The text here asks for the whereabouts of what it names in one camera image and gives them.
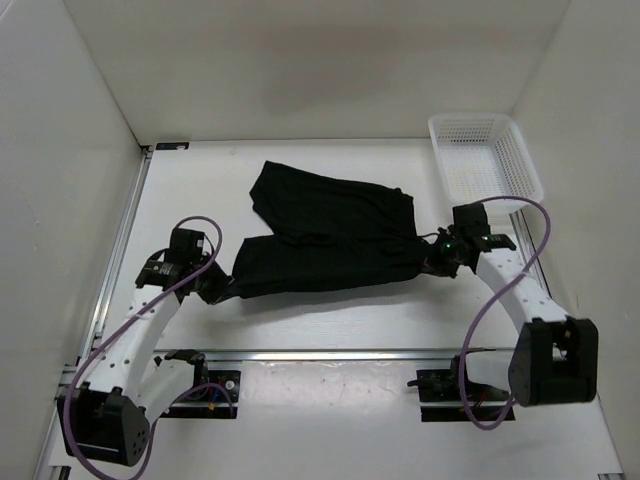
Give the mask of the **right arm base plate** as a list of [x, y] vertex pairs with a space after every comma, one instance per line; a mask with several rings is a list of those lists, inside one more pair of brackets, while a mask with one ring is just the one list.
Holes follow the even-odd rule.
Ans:
[[[418, 393], [422, 423], [469, 422], [462, 406], [457, 375], [451, 369], [422, 369], [406, 386]], [[474, 416], [483, 423], [498, 419], [509, 394], [495, 387], [468, 383], [467, 400]]]

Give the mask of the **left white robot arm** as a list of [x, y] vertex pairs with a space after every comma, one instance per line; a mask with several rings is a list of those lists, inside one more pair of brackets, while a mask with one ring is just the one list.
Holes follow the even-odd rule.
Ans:
[[156, 356], [169, 321], [190, 294], [215, 304], [231, 280], [207, 254], [157, 254], [147, 260], [122, 325], [79, 367], [57, 409], [66, 452], [86, 466], [135, 466], [150, 452], [156, 421], [176, 402], [210, 397], [233, 402], [211, 381], [193, 349]]

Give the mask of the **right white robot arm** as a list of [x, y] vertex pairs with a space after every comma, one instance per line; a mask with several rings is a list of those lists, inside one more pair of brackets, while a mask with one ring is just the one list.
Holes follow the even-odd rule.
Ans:
[[518, 339], [512, 353], [473, 350], [468, 332], [449, 387], [470, 400], [485, 385], [504, 390], [523, 407], [588, 403], [596, 396], [599, 333], [590, 319], [576, 319], [524, 270], [515, 244], [504, 235], [455, 236], [440, 230], [425, 269], [454, 277], [467, 267], [493, 292], [485, 315], [500, 304]]

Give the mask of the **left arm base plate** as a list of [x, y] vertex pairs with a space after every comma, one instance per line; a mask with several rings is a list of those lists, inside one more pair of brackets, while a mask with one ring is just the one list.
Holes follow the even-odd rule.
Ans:
[[240, 370], [210, 370], [209, 381], [220, 386], [198, 391], [172, 405], [162, 414], [162, 418], [231, 420], [236, 419], [239, 410], [241, 387]]

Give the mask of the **black shorts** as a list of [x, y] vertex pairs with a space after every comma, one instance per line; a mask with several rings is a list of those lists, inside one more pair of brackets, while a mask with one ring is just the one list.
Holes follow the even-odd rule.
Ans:
[[399, 188], [267, 161], [250, 197], [271, 232], [243, 241], [233, 297], [345, 290], [425, 271], [430, 246], [416, 231], [412, 196]]

